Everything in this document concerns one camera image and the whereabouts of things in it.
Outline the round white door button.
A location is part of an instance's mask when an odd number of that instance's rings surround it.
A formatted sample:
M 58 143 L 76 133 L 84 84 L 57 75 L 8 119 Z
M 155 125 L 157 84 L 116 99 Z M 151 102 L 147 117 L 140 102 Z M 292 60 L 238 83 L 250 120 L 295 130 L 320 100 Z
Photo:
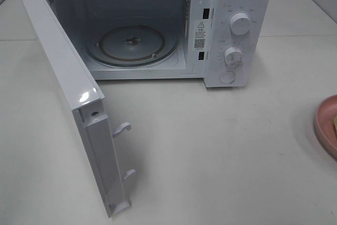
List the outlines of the round white door button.
M 220 74 L 220 82 L 223 84 L 231 84 L 235 81 L 235 73 L 232 71 L 226 71 Z

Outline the white timer knob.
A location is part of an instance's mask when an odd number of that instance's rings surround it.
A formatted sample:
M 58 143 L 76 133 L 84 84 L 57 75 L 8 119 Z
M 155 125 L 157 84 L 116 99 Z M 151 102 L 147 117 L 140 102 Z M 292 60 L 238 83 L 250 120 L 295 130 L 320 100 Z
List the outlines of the white timer knob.
M 227 65 L 234 65 L 241 61 L 243 53 L 238 47 L 229 47 L 224 52 L 224 60 Z

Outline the white microwave door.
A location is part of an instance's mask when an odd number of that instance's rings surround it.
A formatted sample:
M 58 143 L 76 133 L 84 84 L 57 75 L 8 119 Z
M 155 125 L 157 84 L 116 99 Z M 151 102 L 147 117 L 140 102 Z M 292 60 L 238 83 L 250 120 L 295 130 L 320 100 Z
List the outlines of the white microwave door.
M 57 20 L 47 0 L 22 0 L 42 49 L 72 112 L 106 213 L 112 217 L 131 206 L 136 171 L 122 173 L 114 140 L 131 124 L 111 130 L 104 94 Z

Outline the pink round plate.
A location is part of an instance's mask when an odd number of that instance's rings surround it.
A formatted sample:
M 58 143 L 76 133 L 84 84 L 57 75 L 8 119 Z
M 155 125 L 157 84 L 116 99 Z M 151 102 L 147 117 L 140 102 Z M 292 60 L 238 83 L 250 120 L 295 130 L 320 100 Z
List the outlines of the pink round plate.
M 336 116 L 336 95 L 323 100 L 314 116 L 315 134 L 321 145 L 336 159 L 336 132 L 333 119 Z

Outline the toast sandwich with lettuce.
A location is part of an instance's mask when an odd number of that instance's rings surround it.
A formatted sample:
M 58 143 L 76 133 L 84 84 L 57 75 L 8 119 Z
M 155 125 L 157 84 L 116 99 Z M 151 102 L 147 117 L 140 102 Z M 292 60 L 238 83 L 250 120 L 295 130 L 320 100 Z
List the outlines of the toast sandwich with lettuce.
M 335 132 L 337 133 L 337 116 L 335 116 L 333 119 L 333 126 L 334 126 Z

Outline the glass microwave turntable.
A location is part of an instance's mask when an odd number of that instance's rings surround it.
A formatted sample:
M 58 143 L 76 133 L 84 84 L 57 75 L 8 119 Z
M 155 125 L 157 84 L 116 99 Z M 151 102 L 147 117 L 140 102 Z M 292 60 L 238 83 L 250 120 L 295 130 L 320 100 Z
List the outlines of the glass microwave turntable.
M 176 32 L 149 25 L 126 25 L 90 38 L 86 51 L 93 59 L 106 65 L 138 67 L 167 58 L 178 44 Z

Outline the white microwave oven body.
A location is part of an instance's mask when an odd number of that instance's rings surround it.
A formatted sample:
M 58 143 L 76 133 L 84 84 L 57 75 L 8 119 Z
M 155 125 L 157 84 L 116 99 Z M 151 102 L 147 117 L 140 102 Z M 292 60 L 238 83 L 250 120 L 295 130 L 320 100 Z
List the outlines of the white microwave oven body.
M 249 80 L 262 23 L 269 0 L 47 0 L 68 38 L 96 80 L 202 79 L 206 87 L 245 86 Z M 245 11 L 251 28 L 244 35 L 231 32 L 229 18 Z M 193 48 L 193 26 L 206 21 L 206 46 Z M 90 38 L 115 27 L 149 25 L 176 32 L 179 44 L 167 58 L 144 66 L 114 67 L 98 62 L 86 51 Z M 241 61 L 227 65 L 224 52 L 238 47 Z M 235 73 L 231 84 L 220 74 Z

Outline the white warning label sticker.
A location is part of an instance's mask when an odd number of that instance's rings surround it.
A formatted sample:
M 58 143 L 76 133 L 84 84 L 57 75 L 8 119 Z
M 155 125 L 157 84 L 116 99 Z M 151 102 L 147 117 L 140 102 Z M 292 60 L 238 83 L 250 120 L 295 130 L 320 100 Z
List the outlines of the white warning label sticker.
M 203 19 L 196 20 L 193 26 L 193 48 L 203 50 L 206 46 L 207 25 Z

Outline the upper white power knob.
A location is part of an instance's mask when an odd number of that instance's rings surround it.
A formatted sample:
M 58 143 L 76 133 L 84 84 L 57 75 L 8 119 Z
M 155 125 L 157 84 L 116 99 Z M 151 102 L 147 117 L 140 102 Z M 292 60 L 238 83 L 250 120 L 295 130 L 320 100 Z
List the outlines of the upper white power knob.
M 244 35 L 251 28 L 251 16 L 248 12 L 239 11 L 229 18 L 230 30 L 235 35 Z

